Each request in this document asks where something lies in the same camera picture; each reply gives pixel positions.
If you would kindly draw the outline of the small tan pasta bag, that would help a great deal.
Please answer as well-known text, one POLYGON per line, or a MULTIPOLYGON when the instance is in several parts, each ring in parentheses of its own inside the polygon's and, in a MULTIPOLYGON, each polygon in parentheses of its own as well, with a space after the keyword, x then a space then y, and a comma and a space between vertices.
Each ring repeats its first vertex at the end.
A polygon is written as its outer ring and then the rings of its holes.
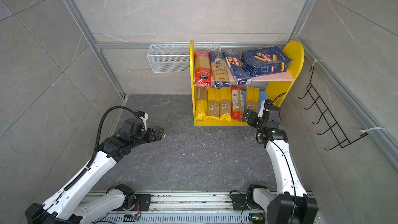
POLYGON ((258 112, 260 89, 246 87, 246 110, 258 112))

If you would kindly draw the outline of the red white spaghetti bag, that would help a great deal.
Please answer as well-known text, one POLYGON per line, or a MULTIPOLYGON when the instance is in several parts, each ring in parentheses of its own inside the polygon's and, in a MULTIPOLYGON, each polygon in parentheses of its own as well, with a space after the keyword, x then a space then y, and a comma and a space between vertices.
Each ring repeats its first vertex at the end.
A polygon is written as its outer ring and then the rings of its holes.
POLYGON ((245 110, 243 90, 237 86, 232 86, 231 94, 232 94, 232 119, 242 122, 245 110))

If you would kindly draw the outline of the blue Barilla spaghetti bag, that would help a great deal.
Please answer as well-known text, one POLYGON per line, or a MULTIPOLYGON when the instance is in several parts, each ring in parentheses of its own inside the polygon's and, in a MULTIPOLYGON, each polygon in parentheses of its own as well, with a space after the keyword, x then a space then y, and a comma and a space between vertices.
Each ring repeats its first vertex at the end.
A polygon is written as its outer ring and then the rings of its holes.
POLYGON ((251 76, 245 68, 236 49, 226 49, 223 51, 228 67, 237 85, 248 85, 252 82, 251 76))

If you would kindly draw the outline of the blue yellow spaghetti bag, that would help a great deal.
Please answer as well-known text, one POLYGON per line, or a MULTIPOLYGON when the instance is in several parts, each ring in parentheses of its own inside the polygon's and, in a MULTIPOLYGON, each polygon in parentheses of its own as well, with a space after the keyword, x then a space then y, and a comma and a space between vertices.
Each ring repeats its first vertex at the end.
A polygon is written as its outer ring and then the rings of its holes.
POLYGON ((228 66, 223 52, 210 52, 210 67, 215 88, 231 87, 228 66))

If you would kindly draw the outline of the yellow Pastatime spaghetti bag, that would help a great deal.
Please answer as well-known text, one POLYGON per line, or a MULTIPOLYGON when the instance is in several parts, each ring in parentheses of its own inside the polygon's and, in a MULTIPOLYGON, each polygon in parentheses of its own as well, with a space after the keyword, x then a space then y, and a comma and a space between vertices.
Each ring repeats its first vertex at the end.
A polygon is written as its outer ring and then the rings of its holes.
POLYGON ((195 90, 195 121, 204 121, 207 112, 207 88, 196 87, 195 90))

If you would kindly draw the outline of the blue Barilla rigatoni box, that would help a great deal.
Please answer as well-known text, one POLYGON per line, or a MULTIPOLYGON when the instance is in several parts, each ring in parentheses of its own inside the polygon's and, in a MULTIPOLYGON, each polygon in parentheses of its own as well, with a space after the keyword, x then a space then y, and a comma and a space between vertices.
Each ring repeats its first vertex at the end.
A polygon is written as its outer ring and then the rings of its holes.
POLYGON ((244 50, 242 61, 251 77, 286 72, 292 60, 277 47, 244 50))

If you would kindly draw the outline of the red yellow pasta bag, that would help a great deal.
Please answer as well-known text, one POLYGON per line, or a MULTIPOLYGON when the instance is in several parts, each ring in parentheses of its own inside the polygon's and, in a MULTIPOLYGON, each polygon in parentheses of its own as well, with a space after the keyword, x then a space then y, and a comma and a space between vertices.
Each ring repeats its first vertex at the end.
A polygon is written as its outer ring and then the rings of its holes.
POLYGON ((211 87, 211 67, 209 51, 194 52, 194 75, 197 87, 211 87))

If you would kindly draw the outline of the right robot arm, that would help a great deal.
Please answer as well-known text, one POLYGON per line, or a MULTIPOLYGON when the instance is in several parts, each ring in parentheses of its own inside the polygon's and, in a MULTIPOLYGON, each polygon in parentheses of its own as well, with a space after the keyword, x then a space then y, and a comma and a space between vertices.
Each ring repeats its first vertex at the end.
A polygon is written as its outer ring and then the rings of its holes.
POLYGON ((251 186, 249 200, 263 208, 270 224, 312 224, 318 204, 304 189, 296 172, 288 138, 280 129, 280 108, 271 100, 261 103, 259 111, 246 110, 243 120, 256 129, 256 141, 266 149, 272 162, 277 192, 251 186))

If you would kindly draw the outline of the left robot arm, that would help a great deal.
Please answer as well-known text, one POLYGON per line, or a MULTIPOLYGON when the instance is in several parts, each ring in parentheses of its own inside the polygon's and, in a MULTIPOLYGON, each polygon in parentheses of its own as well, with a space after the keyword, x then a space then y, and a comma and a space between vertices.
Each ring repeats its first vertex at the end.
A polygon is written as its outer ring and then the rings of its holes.
POLYGON ((31 204, 25 212, 29 224, 90 224, 114 209, 130 211, 139 208, 134 189, 120 184, 108 193, 83 204, 83 198, 95 184, 132 149, 162 140, 164 130, 147 126, 148 115, 125 106, 113 106, 102 116, 90 160, 59 191, 44 203, 31 204), (125 110, 133 117, 112 136, 101 140, 102 127, 113 110, 125 110))

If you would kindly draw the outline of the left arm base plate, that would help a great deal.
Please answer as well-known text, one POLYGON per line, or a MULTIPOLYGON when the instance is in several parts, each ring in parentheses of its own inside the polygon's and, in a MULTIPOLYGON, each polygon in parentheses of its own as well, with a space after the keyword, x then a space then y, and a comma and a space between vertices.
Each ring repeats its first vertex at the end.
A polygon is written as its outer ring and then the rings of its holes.
POLYGON ((116 208, 116 211, 148 211, 152 195, 138 194, 126 197, 121 207, 116 208))

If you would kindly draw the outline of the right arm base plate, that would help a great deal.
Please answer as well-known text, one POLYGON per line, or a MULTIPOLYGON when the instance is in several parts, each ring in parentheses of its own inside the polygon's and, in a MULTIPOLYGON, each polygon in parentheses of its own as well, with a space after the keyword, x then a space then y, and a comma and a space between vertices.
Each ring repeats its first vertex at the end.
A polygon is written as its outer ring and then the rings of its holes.
POLYGON ((235 211, 256 211, 259 209, 254 204, 249 204, 246 195, 238 191, 231 191, 229 198, 235 211))

